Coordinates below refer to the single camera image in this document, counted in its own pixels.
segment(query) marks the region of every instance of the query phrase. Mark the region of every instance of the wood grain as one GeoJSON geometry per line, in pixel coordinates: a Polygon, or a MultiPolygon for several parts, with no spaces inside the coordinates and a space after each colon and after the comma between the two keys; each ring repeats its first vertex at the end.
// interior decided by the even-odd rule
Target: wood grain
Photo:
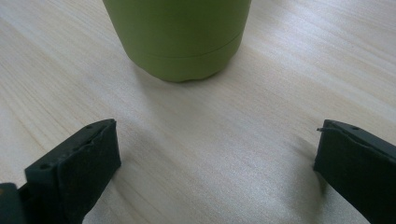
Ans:
{"type": "Polygon", "coordinates": [[[312,171],[325,119],[396,144],[396,2],[253,1],[238,53],[173,84],[99,0],[0,3],[0,182],[114,118],[122,167],[84,223],[367,223],[312,171]]]}

